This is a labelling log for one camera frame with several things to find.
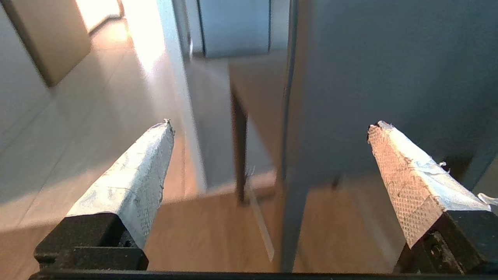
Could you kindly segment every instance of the screw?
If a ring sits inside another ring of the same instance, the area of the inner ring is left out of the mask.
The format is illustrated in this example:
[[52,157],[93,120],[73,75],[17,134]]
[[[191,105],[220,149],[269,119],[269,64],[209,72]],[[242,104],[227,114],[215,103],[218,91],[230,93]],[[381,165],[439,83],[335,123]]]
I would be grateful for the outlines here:
[[432,246],[431,254],[434,258],[440,259],[442,257],[441,248],[437,245]]

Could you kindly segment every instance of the wooden floor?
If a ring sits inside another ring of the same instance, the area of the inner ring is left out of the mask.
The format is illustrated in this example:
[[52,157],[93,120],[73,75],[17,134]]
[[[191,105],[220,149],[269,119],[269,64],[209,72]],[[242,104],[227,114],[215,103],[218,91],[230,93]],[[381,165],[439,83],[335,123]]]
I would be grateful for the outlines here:
[[[279,193],[262,203],[269,223]],[[0,273],[27,279],[38,269],[36,245],[55,225],[0,233]],[[145,246],[149,270],[272,272],[250,207],[232,193],[162,205]],[[308,197],[295,272],[388,273],[392,270],[346,190]]]

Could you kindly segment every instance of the black plastic bracket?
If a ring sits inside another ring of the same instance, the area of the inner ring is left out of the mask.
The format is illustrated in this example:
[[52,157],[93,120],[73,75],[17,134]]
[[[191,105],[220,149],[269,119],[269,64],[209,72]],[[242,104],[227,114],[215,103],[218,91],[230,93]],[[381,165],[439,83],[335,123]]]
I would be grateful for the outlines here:
[[498,217],[447,211],[411,248],[422,273],[498,273]]
[[144,270],[148,264],[147,257],[137,248],[121,219],[114,213],[64,218],[38,244],[34,257],[41,270],[53,265],[80,269],[84,266],[87,269],[104,266],[115,270]]

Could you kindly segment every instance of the gray chair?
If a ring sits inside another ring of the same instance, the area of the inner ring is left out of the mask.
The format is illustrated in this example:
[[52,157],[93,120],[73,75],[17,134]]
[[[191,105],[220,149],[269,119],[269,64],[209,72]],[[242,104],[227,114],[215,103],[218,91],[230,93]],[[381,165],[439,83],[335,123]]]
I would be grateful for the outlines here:
[[239,198],[249,114],[285,189],[282,272],[309,188],[378,173],[366,135],[379,120],[473,188],[498,146],[497,14],[493,0],[293,0],[287,56],[231,63]]

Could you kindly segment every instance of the white wall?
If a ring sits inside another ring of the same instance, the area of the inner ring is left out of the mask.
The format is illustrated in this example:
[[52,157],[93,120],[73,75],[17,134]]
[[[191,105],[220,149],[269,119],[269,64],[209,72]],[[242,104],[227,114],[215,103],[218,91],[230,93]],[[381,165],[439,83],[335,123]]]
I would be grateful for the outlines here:
[[48,89],[0,5],[0,151],[49,99]]

